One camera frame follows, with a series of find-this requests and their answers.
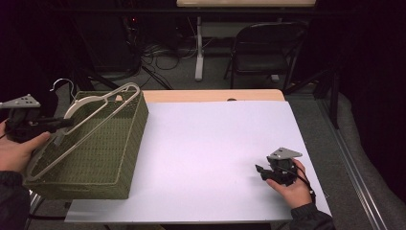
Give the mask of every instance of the black chair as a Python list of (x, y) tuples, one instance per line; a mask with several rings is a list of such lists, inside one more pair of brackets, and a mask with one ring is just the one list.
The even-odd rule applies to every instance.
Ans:
[(307, 26), (299, 22), (260, 23), (242, 29), (236, 36), (224, 79), (230, 67), (230, 88), (234, 88), (235, 75), (285, 75), (285, 89), (306, 34)]

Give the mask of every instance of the human hand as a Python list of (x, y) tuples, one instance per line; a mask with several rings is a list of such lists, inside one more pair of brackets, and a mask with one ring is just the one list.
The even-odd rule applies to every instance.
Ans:
[[(0, 136), (5, 134), (6, 121), (0, 124)], [(45, 144), (50, 138), (49, 132), (44, 132), (32, 140), (19, 144), (3, 136), (0, 139), (0, 171), (22, 173), (36, 148)]]
[[(305, 167), (300, 161), (293, 159), (293, 162), (298, 168), (305, 172)], [(298, 175), (305, 179), (305, 175), (302, 171), (298, 170)], [(272, 179), (267, 179), (266, 183), (280, 193), (292, 209), (311, 203), (310, 191), (308, 190), (307, 185), (299, 178), (287, 187), (278, 184)]]

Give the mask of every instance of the white table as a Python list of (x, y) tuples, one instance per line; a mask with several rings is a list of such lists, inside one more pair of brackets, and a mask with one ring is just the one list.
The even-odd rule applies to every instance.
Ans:
[[(291, 219), (282, 197), (255, 169), (256, 164), (268, 168), (266, 155), (279, 147), (304, 154), (300, 160), (317, 195), (317, 206), (330, 214), (280, 91), (178, 90), (146, 91), (145, 95), (149, 117), (129, 199), (74, 200), (65, 221), (164, 224)], [(258, 95), (260, 101), (242, 101), (244, 95), (247, 100)], [(157, 103), (159, 97), (184, 103)], [(218, 98), (222, 102), (207, 103)], [(224, 102), (229, 98), (239, 101)]]
[[(185, 8), (252, 8), (252, 7), (269, 7), (269, 8), (310, 8), (313, 7), (316, 0), (177, 0), (178, 7)], [(230, 30), (227, 31), (228, 36), (235, 36), (240, 29), (248, 26), (248, 24), (241, 24), (239, 26), (231, 25)], [(214, 31), (224, 32), (224, 28), (220, 27), (219, 30)], [(202, 21), (201, 17), (197, 17), (197, 61), (194, 78), (196, 81), (203, 80), (203, 48), (202, 48)]]

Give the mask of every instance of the wicker basket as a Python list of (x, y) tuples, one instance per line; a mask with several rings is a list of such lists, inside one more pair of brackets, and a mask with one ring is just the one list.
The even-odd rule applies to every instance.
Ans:
[[(105, 94), (79, 92), (77, 100)], [(49, 166), (133, 94), (131, 91), (120, 92), (118, 95), (122, 100), (109, 100), (100, 112), (64, 136), (60, 145), (48, 145), (42, 156), (34, 162), (32, 174)], [(103, 102), (100, 101), (87, 103), (72, 118), (75, 123), (83, 121), (101, 105)], [(141, 92), (45, 174), (35, 181), (26, 180), (25, 186), (49, 199), (128, 198), (147, 116), (147, 104)]]

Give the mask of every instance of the black sleeve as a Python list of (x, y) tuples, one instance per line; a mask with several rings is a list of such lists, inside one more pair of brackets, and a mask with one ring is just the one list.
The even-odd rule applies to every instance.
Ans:
[(0, 229), (24, 229), (30, 212), (30, 193), (18, 172), (0, 172)]
[(332, 217), (317, 210), (314, 203), (292, 209), (291, 215), (290, 230), (335, 229)]

